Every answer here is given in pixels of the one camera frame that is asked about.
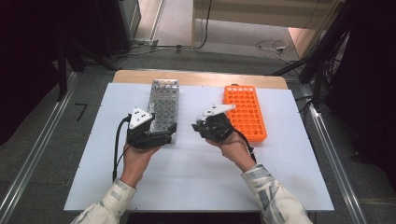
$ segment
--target sleeve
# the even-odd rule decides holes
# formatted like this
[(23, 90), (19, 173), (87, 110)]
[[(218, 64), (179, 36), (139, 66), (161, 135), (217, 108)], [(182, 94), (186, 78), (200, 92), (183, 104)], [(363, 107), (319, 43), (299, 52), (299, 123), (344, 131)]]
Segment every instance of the sleeve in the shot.
[(264, 168), (256, 164), (242, 174), (262, 210), (265, 223), (312, 223), (300, 201)]
[(116, 179), (103, 198), (83, 211), (72, 224), (120, 223), (120, 217), (135, 192), (136, 189)]

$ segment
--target wooden table edge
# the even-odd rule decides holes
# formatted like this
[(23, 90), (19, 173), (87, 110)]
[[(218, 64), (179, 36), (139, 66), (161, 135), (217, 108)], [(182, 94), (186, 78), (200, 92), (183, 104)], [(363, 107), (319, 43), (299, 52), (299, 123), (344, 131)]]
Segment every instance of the wooden table edge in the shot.
[(113, 82), (151, 84), (154, 78), (178, 79), (180, 85), (186, 86), (228, 86), (238, 84), (240, 86), (254, 86), (262, 89), (289, 89), (283, 77), (171, 70), (120, 70), (116, 72)]

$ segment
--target white board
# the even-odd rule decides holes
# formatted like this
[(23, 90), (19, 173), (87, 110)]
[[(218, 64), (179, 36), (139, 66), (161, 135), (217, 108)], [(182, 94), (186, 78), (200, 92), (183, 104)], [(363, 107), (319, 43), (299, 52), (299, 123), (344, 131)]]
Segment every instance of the white board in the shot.
[[(120, 121), (135, 106), (147, 109), (150, 85), (110, 83), (78, 167), (64, 210), (80, 211), (111, 186), (114, 143)], [(308, 211), (332, 211), (291, 91), (256, 89), (267, 138), (253, 145), (257, 161), (293, 193)], [(258, 211), (240, 170), (205, 142), (191, 124), (198, 114), (222, 102), (223, 88), (180, 86), (177, 140), (152, 157), (128, 210)], [(120, 135), (120, 151), (126, 134)]]

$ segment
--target black cable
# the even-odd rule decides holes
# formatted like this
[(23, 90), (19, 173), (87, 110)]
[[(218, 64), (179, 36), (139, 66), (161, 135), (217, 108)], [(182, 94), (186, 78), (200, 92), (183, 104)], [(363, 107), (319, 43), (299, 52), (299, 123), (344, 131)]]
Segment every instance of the black cable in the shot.
[(126, 152), (130, 147), (131, 147), (131, 146), (128, 146), (127, 148), (125, 148), (125, 149), (123, 150), (122, 154), (121, 154), (120, 157), (119, 157), (119, 160), (117, 161), (116, 170), (117, 170), (117, 168), (119, 167), (119, 164), (120, 164), (120, 161), (121, 161), (123, 155), (125, 154), (125, 152)]
[[(336, 5), (336, 4), (334, 4), (334, 5), (332, 6), (332, 9), (331, 9), (331, 11), (333, 11), (333, 10), (334, 10), (334, 7), (335, 7), (335, 6), (337, 6), (337, 5)], [(327, 16), (326, 16), (326, 18), (324, 19), (324, 21), (326, 21), (327, 19), (329, 19), (329, 17), (330, 17), (331, 15), (332, 15), (331, 13), (327, 14)], [(320, 33), (320, 35), (318, 35), (318, 40), (317, 40), (317, 47), (318, 47), (318, 45), (319, 45), (320, 38), (321, 38), (321, 36), (322, 36), (323, 32), (324, 32), (324, 30), (322, 30), (322, 32)]]
[(114, 167), (113, 167), (113, 181), (117, 178), (117, 167), (118, 167), (118, 163), (117, 163), (117, 157), (118, 157), (118, 151), (119, 151), (119, 139), (120, 139), (120, 131), (121, 131), (121, 127), (122, 124), (125, 122), (130, 122), (131, 121), (131, 114), (128, 114), (128, 117), (124, 118), (119, 125), (119, 128), (117, 129), (117, 133), (116, 133), (116, 144), (115, 144), (115, 149), (114, 149)]
[(324, 62), (323, 72), (319, 74), (322, 76), (322, 87), (326, 91), (330, 91), (332, 89), (332, 78), (334, 77), (334, 68), (336, 67), (336, 55), (341, 48), (341, 46), (345, 43), (347, 38), (349, 37), (349, 32), (345, 31), (341, 34), (341, 37), (335, 43), (334, 47), (330, 50), (329, 54), (326, 57), (326, 61)]
[(314, 11), (313, 11), (312, 14), (311, 14), (311, 18), (309, 18), (309, 21), (306, 23), (305, 27), (304, 27), (304, 28), (300, 31), (300, 33), (297, 35), (296, 44), (297, 44), (298, 39), (300, 38), (300, 35), (301, 35), (301, 33), (303, 32), (303, 30), (306, 29), (306, 27), (309, 25), (309, 23), (311, 23), (312, 19), (314, 18), (314, 14), (315, 14), (315, 12), (316, 12), (317, 9), (318, 9), (319, 1), (320, 1), (320, 0), (317, 1), (317, 5), (315, 6), (315, 9), (314, 9)]
[[(114, 59), (111, 59), (111, 60), (105, 60), (106, 62), (108, 62), (108, 63), (116, 63), (116, 62), (118, 62), (119, 60), (121, 59), (121, 57), (118, 57), (118, 56), (116, 56), (116, 57), (114, 57)], [(97, 64), (99, 64), (98, 62), (96, 62), (96, 61), (94, 61), (94, 60), (87, 60), (87, 61), (83, 61), (85, 64), (87, 64), (87, 65), (97, 65)]]
[(250, 154), (250, 157), (251, 157), (251, 159), (254, 160), (254, 162), (257, 162), (257, 161), (256, 161), (256, 157), (254, 156), (254, 153), (253, 153), (254, 147), (251, 147), (251, 146), (250, 146), (250, 144), (248, 143), (247, 138), (246, 138), (241, 132), (239, 132), (239, 131), (236, 130), (236, 129), (233, 129), (233, 130), (234, 130), (236, 133), (238, 133), (239, 136), (245, 141), (245, 143), (247, 144), (248, 154)]
[(204, 43), (202, 43), (202, 45), (201, 45), (200, 47), (194, 48), (194, 49), (201, 49), (201, 48), (204, 46), (204, 44), (206, 43), (206, 40), (207, 40), (207, 25), (209, 24), (209, 15), (210, 15), (210, 9), (211, 9), (211, 8), (212, 8), (212, 0), (210, 0), (209, 9), (207, 10)]
[[(201, 1), (201, 8), (204, 8), (204, 1)], [(204, 21), (204, 11), (201, 10), (201, 44), (203, 43), (202, 41), (202, 34), (204, 33), (204, 26), (203, 26), (203, 21)]]
[(298, 112), (301, 113), (303, 110), (305, 110), (306, 108), (308, 108), (311, 104), (313, 103), (313, 100), (310, 99), (305, 103), (305, 106), (303, 108), (301, 108), (301, 110), (299, 110)]
[(299, 97), (299, 98), (295, 98), (294, 100), (295, 100), (295, 101), (299, 101), (299, 100), (303, 100), (303, 99), (310, 99), (310, 98), (312, 98), (312, 97), (314, 97), (314, 96), (313, 96), (313, 95), (302, 96), (302, 97)]
[(181, 48), (181, 49), (201, 49), (207, 40), (207, 26), (209, 24), (209, 16), (210, 16), (210, 10), (212, 8), (212, 0), (210, 0), (209, 2), (209, 8), (207, 9), (207, 15), (206, 15), (206, 25), (205, 25), (205, 39), (204, 39), (204, 43), (201, 44), (200, 47), (198, 48), (192, 48), (190, 46), (185, 46), (185, 45), (157, 45), (156, 47), (158, 48)]

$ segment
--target white cable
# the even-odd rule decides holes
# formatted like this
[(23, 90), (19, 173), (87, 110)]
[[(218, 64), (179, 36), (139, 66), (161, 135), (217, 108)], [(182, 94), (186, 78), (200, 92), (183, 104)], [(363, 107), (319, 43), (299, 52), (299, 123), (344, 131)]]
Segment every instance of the white cable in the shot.
[(281, 48), (281, 49), (285, 49), (285, 48), (287, 48), (288, 46), (289, 46), (289, 42), (288, 41), (286, 41), (286, 40), (262, 40), (262, 41), (260, 41), (260, 42), (258, 42), (257, 44), (255, 44), (255, 46), (256, 46), (256, 49), (259, 49), (259, 50), (262, 50), (262, 51), (270, 51), (270, 50), (268, 50), (268, 49), (262, 49), (262, 46), (260, 46), (259, 44), (260, 43), (263, 43), (263, 42), (283, 42), (283, 43), (285, 43), (286, 45), (285, 46), (279, 46), (278, 48)]
[(286, 61), (286, 60), (284, 60), (283, 58), (281, 58), (277, 53), (274, 52), (274, 50), (273, 50), (273, 48), (272, 48), (272, 45), (273, 45), (275, 42), (281, 42), (281, 41), (283, 41), (283, 42), (285, 42), (285, 43), (287, 44), (286, 47), (289, 45), (288, 41), (285, 41), (285, 40), (273, 40), (273, 41), (270, 42), (270, 50), (271, 50), (271, 52), (272, 52), (278, 59), (282, 60), (282, 61), (285, 62), (285, 63), (291, 63), (291, 62)]

